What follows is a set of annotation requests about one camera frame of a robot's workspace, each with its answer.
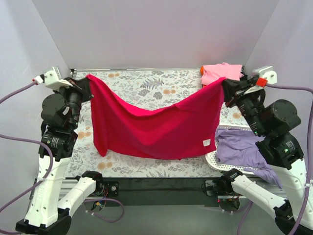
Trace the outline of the red t-shirt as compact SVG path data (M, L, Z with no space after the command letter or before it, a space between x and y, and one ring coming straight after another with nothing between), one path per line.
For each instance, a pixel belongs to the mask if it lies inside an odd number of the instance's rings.
M156 110L127 103L102 80L88 75L93 143L98 153L180 160L216 150L215 133L224 101L223 79Z

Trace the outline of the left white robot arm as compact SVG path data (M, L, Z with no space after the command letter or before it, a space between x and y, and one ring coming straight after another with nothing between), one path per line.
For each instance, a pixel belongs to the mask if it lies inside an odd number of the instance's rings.
M91 100L89 80L67 79L69 87L54 90L42 102L39 173L28 212L16 224L16 231L35 235L65 235L71 218L90 195L104 190L101 173L87 171L76 179L78 183L64 199L59 198L64 174L78 138L82 103Z

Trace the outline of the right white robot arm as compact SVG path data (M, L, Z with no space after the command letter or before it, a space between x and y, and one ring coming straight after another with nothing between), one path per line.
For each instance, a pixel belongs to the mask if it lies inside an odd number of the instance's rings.
M264 106L265 92L256 90L257 86L268 86L263 78L226 79L222 86L226 106L237 106L253 133L263 137L256 146L276 173L286 197L267 191L237 169L227 171L221 177L222 191L245 196L251 205L266 211L286 235L312 234L311 154L303 153L298 140L291 134L301 122L296 107L284 99Z

